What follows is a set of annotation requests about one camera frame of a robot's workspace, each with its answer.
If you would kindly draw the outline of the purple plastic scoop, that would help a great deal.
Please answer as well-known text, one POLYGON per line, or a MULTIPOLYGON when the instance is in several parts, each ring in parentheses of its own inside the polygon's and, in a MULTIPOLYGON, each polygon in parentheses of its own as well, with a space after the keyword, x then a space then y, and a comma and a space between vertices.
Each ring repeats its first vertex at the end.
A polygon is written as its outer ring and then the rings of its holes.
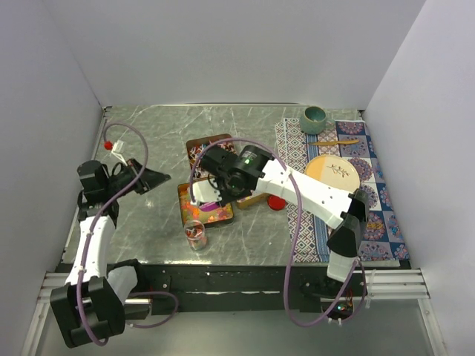
POLYGON ((198 206, 198 208, 201 211, 214 211, 220 207, 220 204, 218 202, 201 202, 198 206))

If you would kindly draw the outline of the red jar lid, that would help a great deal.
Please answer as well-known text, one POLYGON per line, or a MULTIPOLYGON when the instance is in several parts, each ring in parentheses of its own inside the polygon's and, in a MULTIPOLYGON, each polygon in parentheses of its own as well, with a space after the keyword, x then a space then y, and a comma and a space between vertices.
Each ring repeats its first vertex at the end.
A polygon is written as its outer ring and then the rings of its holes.
POLYGON ((272 210, 280 211, 286 207, 286 200, 274 195, 269 195, 267 198, 267 204, 272 210))

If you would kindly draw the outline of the lollipop tin box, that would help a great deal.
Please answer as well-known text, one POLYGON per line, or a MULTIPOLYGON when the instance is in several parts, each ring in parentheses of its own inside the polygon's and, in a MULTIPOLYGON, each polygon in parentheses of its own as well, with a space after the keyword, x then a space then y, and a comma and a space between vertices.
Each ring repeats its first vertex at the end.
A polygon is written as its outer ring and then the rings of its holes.
MULTIPOLYGON (((231 135, 228 133, 222 133, 214 136, 206 136, 198 139, 192 139, 186 142, 186 152, 188 155, 189 159, 189 164, 190 168, 193 167, 193 164, 196 160, 196 158, 199 156, 199 154, 203 151, 204 148, 206 148, 207 145, 216 142, 221 139, 228 139, 230 138, 231 135)), ((232 152, 233 154, 236 154, 237 151, 235 149, 234 143, 232 142, 224 142, 220 143, 218 145, 219 147, 225 149, 226 151, 232 152)), ((203 175, 206 177, 208 172, 206 170, 203 170, 200 167, 200 164, 197 165, 195 172, 194 172, 194 178, 195 179, 201 179, 203 175)))

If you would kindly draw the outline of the glass jar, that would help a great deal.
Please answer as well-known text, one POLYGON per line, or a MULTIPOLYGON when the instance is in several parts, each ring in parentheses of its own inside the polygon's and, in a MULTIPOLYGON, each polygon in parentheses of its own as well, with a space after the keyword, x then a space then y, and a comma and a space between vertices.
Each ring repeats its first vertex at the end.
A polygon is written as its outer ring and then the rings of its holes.
POLYGON ((207 245, 205 226, 198 220, 189 220, 184 225, 186 239, 193 251, 204 249, 207 245))

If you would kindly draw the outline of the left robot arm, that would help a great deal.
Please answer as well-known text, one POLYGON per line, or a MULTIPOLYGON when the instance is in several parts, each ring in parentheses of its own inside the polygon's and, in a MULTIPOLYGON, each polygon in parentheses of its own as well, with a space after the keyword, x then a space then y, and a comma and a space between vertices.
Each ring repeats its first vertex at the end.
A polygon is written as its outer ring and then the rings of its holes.
POLYGON ((107 267, 119 216, 117 200, 130 192, 145 194, 171 179, 135 159, 117 163, 112 171, 98 160, 89 160, 77 173, 82 185, 77 201, 79 245, 65 284, 50 295, 56 322, 70 349, 95 341, 103 344, 124 332, 126 299, 141 297, 149 284, 136 259, 107 267))

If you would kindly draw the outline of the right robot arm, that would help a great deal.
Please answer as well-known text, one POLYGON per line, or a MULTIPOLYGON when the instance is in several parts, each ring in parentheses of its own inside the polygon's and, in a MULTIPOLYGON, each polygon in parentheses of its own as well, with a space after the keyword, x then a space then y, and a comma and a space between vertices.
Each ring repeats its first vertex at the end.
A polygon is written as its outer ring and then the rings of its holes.
POLYGON ((330 257, 325 287, 336 296, 350 288, 348 274, 369 220, 365 191, 348 192, 326 185, 282 165, 255 145, 245 146, 240 154, 215 145, 204 153, 200 166, 211 174, 210 179, 191 186, 194 204, 200 208, 221 207, 264 193, 301 205, 302 210, 322 220, 332 230, 327 240, 330 257))

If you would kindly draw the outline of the pastel star candy tin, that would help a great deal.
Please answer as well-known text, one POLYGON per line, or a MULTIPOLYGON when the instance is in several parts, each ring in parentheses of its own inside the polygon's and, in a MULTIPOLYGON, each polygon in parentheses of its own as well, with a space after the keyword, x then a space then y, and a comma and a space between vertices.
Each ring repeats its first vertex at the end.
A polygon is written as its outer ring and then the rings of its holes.
POLYGON ((258 194, 258 195, 252 195, 249 197, 245 197, 243 199, 240 199, 236 202, 236 206, 239 209, 246 209, 252 205, 255 205, 263 200, 266 200, 268 197, 267 194, 258 194))

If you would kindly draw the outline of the translucent star candy tin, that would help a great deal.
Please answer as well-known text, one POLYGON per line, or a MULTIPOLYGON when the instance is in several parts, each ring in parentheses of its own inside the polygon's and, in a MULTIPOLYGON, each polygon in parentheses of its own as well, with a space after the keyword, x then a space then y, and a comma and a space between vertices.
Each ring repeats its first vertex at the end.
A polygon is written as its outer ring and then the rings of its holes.
POLYGON ((231 204, 227 204, 225 207, 219 207, 213 211, 202 211, 192 205, 188 183, 178 185, 177 193, 182 225, 185 225, 188 221, 197 220, 202 222, 205 227, 212 227, 232 223, 234 220, 235 216, 231 204))

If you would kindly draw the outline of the patterned placemat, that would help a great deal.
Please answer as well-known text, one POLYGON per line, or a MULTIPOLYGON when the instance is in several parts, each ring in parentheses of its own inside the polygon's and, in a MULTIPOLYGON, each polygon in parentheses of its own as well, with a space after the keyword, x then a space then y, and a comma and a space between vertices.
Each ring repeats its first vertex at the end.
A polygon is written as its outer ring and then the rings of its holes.
POLYGON ((368 195, 367 230, 359 247, 363 261, 409 260, 381 166, 363 122, 327 123, 318 135, 301 130, 298 119, 285 118, 275 126, 278 153, 292 168, 326 185, 368 195))

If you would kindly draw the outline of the teal ceramic mug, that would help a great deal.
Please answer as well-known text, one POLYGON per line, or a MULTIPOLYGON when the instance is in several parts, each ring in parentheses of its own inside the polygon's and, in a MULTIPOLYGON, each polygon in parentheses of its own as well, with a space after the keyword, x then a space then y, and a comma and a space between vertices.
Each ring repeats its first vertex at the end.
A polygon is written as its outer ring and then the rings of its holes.
POLYGON ((301 114, 299 125, 305 134, 318 135, 334 125, 334 122, 323 108, 310 106, 301 114))

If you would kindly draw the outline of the yellow cream plate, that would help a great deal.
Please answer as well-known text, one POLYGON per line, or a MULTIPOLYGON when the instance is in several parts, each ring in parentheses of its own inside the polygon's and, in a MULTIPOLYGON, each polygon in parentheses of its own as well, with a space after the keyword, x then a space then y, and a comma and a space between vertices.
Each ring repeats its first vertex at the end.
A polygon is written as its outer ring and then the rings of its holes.
POLYGON ((304 173, 326 185, 350 193, 361 184, 356 168, 348 160, 334 155, 320 155, 311 159, 304 173))

